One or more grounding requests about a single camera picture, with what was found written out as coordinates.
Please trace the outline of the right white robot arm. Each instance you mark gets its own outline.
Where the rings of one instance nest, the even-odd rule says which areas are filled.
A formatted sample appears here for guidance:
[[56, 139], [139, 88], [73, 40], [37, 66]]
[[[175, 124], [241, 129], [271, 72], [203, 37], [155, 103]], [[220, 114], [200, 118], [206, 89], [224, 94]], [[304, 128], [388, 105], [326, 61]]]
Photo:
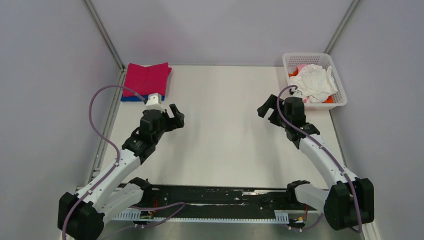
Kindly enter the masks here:
[[287, 139], [294, 144], [323, 177], [328, 190], [315, 187], [307, 180], [287, 185], [286, 204], [298, 209], [305, 204], [323, 213], [333, 230], [360, 228], [375, 219], [374, 185], [368, 178], [359, 178], [338, 162], [327, 148], [320, 131], [307, 122], [305, 105], [301, 98], [290, 96], [284, 100], [270, 95], [257, 109], [264, 118], [267, 111], [271, 124], [285, 130]]

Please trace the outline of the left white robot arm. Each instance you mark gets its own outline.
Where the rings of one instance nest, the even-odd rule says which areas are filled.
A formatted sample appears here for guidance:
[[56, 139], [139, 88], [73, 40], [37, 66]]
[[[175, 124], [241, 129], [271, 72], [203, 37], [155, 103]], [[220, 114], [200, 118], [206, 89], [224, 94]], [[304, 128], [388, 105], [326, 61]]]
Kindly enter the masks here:
[[67, 192], [60, 198], [57, 225], [63, 239], [96, 240], [105, 225], [125, 209], [152, 203], [152, 191], [136, 183], [128, 183], [119, 191], [116, 188], [156, 150], [164, 133], [184, 127], [185, 115], [175, 104], [169, 108], [173, 117], [165, 109], [144, 110], [139, 127], [117, 150], [105, 171], [76, 193]]

